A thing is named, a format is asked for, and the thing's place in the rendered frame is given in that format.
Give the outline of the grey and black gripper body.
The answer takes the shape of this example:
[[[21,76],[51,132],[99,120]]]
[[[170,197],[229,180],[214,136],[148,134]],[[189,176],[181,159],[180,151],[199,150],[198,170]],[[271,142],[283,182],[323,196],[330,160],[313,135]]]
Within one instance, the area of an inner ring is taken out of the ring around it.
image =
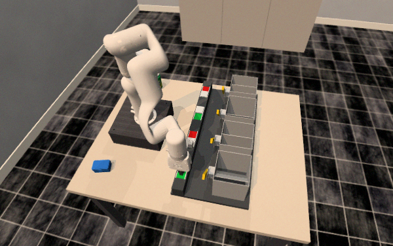
[[[191,169],[191,156],[189,154],[189,152],[187,151],[187,156],[180,161],[175,161],[173,159],[171,159],[169,153],[168,153],[168,167],[170,169],[175,169],[175,170],[179,170],[179,171],[190,171]]]

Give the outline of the small blue box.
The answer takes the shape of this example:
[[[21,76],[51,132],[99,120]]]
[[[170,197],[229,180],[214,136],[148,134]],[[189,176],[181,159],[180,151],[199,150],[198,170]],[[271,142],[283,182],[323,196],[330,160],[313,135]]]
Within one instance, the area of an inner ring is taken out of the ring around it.
[[[110,160],[95,160],[92,164],[92,170],[95,173],[110,172],[111,165],[112,163]]]

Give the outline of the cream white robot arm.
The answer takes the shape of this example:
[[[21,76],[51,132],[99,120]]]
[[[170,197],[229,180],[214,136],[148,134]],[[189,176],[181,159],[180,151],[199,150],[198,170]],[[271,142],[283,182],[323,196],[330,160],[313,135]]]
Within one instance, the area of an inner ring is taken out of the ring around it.
[[[193,147],[193,140],[185,138],[176,118],[169,115],[149,126],[157,118],[154,108],[163,96],[158,73],[169,67],[166,53],[151,28],[147,24],[136,25],[106,35],[103,43],[115,56],[123,75],[121,85],[130,99],[131,109],[134,109],[131,113],[135,114],[134,119],[148,142],[156,145],[166,139],[166,151],[171,159],[183,160],[187,156],[187,147]]]

